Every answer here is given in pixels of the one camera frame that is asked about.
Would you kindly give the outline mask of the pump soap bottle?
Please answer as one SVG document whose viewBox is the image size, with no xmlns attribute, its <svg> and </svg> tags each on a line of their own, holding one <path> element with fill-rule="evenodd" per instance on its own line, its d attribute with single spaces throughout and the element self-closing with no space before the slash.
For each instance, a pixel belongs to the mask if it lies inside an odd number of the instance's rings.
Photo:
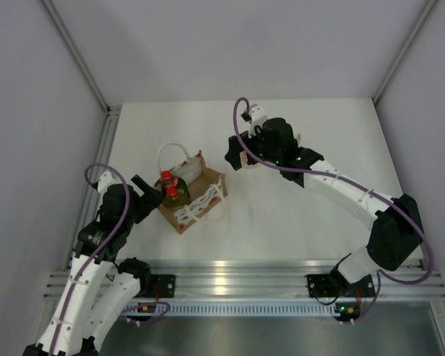
<svg viewBox="0 0 445 356">
<path fill-rule="evenodd" d="M 240 153 L 240 163 L 243 169 L 251 170 L 258 167 L 260 164 L 257 160 L 253 160 L 246 151 Z"/>
</svg>

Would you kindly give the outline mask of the yellow-green red-cap bottle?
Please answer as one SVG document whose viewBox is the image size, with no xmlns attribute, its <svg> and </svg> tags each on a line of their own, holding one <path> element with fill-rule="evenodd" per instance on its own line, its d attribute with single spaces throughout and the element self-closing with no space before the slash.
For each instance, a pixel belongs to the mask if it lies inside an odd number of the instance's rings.
<svg viewBox="0 0 445 356">
<path fill-rule="evenodd" d="M 163 188 L 163 193 L 162 204 L 168 209 L 180 208 L 191 203 L 191 198 L 186 188 L 169 185 Z"/>
</svg>

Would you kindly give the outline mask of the jute watermelon canvas bag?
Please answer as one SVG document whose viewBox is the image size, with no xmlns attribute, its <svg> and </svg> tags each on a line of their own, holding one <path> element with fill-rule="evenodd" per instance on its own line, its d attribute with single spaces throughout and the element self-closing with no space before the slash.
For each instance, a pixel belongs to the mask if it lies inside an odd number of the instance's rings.
<svg viewBox="0 0 445 356">
<path fill-rule="evenodd" d="M 180 178 L 177 187 L 188 190 L 191 203 L 175 209 L 168 209 L 161 204 L 160 214 L 178 234 L 184 233 L 195 223 L 206 225 L 220 223 L 227 212 L 225 198 L 228 192 L 225 174 L 209 168 L 201 151 L 192 156 L 184 145 L 176 142 L 162 145 L 156 154 L 159 179 L 155 182 L 154 187 L 161 191 L 162 201 L 164 193 L 161 189 L 160 173 L 166 170 L 163 168 L 161 156 L 162 152 L 170 146 L 178 147 L 184 153 L 185 158 L 167 170 Z"/>
</svg>

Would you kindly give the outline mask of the white-lid frosted jar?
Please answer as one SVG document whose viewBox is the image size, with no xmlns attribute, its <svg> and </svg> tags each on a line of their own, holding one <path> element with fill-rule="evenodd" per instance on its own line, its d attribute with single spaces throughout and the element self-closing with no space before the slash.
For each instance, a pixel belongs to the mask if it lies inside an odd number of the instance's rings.
<svg viewBox="0 0 445 356">
<path fill-rule="evenodd" d="M 301 140 L 301 136 L 300 136 L 300 134 L 297 133 L 297 134 L 294 136 L 294 138 L 295 138 L 295 140 L 296 140 L 297 146 L 300 147 L 300 140 Z"/>
</svg>

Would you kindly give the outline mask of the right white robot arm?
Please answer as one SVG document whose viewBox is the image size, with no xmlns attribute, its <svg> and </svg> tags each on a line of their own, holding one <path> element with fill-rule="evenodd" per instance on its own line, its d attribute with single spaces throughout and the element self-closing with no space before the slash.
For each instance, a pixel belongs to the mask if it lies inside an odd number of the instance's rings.
<svg viewBox="0 0 445 356">
<path fill-rule="evenodd" d="M 326 278 L 337 296 L 348 294 L 370 274 L 397 270 L 423 242 L 418 205 L 411 196 L 391 197 L 350 180 L 323 155 L 300 146 L 283 118 L 268 119 L 253 133 L 230 136 L 225 160 L 234 170 L 243 166 L 242 153 L 250 165 L 269 164 L 288 181 L 344 208 L 369 230 L 367 243 L 344 257 Z"/>
</svg>

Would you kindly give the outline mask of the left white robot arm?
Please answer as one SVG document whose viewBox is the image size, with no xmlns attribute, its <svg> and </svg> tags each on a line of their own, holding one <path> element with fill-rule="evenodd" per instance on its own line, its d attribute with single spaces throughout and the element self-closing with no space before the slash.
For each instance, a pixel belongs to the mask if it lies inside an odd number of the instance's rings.
<svg viewBox="0 0 445 356">
<path fill-rule="evenodd" d="M 106 171 L 95 184 L 102 196 L 96 218 L 79 232 L 58 306 L 42 336 L 25 348 L 25 355 L 98 355 L 131 299 L 151 291 L 151 267 L 133 257 L 116 266 L 111 285 L 98 295 L 132 228 L 162 202 L 161 194 L 140 176 L 131 181 L 132 185 L 117 182 Z"/>
</svg>

